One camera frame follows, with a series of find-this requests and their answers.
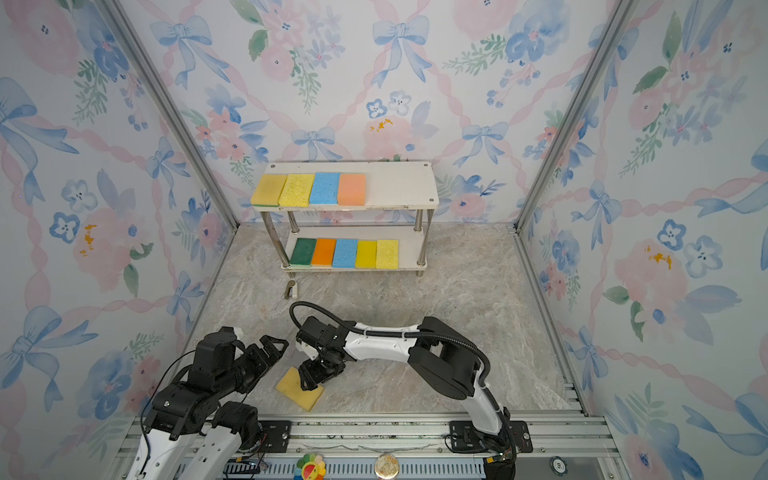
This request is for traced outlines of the yellow orange sponge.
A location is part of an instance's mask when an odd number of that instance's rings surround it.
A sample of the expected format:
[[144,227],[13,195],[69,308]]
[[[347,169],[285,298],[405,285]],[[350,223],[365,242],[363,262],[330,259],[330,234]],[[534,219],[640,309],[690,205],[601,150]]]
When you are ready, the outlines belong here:
[[322,385],[313,390],[303,390],[299,371],[290,367],[276,385],[276,390],[306,412],[310,412],[324,393]]

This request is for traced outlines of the blue sponge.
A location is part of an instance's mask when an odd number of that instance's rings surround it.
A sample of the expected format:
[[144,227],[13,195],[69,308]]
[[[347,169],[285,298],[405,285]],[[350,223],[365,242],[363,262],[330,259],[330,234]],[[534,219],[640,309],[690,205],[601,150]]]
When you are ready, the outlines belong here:
[[334,269],[354,269],[357,258],[358,241],[356,239],[338,239],[331,266]]
[[340,173],[320,172],[314,176],[310,194],[311,205],[337,205]]

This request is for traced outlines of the green scrub sponge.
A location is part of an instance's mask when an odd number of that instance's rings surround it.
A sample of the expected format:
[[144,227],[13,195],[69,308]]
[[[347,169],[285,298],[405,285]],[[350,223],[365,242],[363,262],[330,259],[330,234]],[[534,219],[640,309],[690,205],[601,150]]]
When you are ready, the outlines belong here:
[[312,263],[317,240],[313,238],[298,238],[295,242],[290,265],[293,268],[309,268]]

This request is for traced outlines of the peach pink sponge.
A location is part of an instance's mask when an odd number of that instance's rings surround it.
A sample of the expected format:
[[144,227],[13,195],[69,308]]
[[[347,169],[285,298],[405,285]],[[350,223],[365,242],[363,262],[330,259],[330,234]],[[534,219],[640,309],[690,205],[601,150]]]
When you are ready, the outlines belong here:
[[338,189],[338,205],[340,206],[365,206],[366,205],[366,175],[358,173],[343,173],[340,177]]

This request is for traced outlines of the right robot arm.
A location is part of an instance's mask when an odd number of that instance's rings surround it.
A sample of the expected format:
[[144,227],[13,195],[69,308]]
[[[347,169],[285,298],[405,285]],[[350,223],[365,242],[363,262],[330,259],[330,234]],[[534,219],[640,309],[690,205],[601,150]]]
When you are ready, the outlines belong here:
[[435,392],[458,401],[486,451],[513,446],[507,411],[486,384],[490,360],[469,339],[434,317],[401,328],[374,328],[314,316],[299,327],[296,348],[307,355],[299,367],[301,388],[311,391],[339,376],[348,362],[389,360],[411,367]]

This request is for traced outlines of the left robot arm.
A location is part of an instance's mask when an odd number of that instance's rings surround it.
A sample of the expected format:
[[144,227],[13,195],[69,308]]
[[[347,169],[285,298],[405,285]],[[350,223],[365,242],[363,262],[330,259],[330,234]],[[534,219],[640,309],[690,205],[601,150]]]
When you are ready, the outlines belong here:
[[218,479],[227,465],[260,467],[258,456],[284,451],[290,424],[266,426],[248,396],[283,357],[289,342],[264,335],[245,345],[222,327],[198,342],[192,363],[153,393],[139,415],[141,439],[129,479]]

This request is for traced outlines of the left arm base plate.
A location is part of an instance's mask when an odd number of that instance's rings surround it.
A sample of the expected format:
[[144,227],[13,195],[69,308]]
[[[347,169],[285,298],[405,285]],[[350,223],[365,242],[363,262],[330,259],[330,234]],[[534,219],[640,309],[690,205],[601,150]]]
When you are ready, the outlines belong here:
[[286,453],[292,426],[289,420],[261,421],[255,439],[246,443],[240,452],[248,455]]

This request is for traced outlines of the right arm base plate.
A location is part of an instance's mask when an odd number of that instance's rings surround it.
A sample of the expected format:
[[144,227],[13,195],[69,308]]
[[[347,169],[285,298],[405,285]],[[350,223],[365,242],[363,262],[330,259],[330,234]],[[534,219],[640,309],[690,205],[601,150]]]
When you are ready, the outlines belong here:
[[518,453],[532,453],[534,450],[531,434],[526,422],[509,421],[509,434],[502,431],[497,435],[482,433],[471,421],[450,421],[449,433],[444,437],[446,446],[453,453],[480,454],[501,452],[502,445],[514,442]]

